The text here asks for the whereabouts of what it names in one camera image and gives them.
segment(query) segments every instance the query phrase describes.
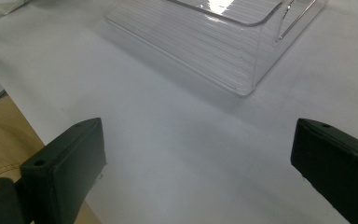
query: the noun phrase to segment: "black object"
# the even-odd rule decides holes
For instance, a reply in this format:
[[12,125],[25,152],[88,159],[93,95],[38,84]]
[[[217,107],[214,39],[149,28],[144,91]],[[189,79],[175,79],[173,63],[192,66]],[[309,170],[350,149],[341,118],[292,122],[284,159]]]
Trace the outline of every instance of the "black object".
[[0,224],[73,224],[105,165],[101,119],[72,126],[21,165],[15,185],[0,178]]
[[350,223],[358,224],[358,140],[321,122],[299,119],[291,162]]

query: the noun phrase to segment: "clear plastic container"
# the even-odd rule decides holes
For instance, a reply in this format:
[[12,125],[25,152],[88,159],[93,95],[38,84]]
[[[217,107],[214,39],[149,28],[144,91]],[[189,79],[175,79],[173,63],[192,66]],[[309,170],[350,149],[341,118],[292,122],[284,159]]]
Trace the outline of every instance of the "clear plastic container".
[[247,95],[328,0],[107,1],[108,21]]

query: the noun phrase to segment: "plastic container handle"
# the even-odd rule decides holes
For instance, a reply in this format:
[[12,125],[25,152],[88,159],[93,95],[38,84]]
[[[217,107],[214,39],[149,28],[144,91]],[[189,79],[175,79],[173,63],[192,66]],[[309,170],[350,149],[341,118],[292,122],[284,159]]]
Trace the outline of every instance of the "plastic container handle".
[[284,37],[293,29],[293,27],[297,24],[297,22],[304,16],[304,14],[312,7],[312,5],[316,2],[316,0],[310,1],[310,3],[307,5],[307,7],[304,9],[304,11],[290,24],[290,26],[281,34],[281,29],[283,25],[283,20],[286,18],[287,13],[289,12],[290,8],[292,7],[292,4],[296,2],[296,0],[288,1],[289,4],[286,7],[286,10],[283,13],[283,16],[280,20],[278,32],[275,37],[275,43],[281,42],[281,40],[284,39]]
[[29,0],[18,0],[13,3],[1,3],[0,4],[0,14],[7,15],[8,13],[14,11],[18,7],[24,5]]

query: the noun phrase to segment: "white table surface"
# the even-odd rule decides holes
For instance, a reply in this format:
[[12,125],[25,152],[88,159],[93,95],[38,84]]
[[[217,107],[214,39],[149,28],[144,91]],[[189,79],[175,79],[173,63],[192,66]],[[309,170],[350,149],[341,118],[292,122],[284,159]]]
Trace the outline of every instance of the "white table surface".
[[90,0],[0,17],[0,83],[45,143],[103,119],[103,223],[348,223],[291,166],[298,118],[358,138],[358,0],[331,0],[245,98],[108,25]]

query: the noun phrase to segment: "screw hole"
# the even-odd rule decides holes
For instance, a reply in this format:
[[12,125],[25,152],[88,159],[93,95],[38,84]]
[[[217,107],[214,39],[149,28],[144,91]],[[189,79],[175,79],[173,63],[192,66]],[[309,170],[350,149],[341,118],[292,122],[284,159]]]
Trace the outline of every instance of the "screw hole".
[[42,166],[42,165],[44,165],[44,164],[45,164],[44,161],[36,161],[36,162],[34,163],[35,166]]

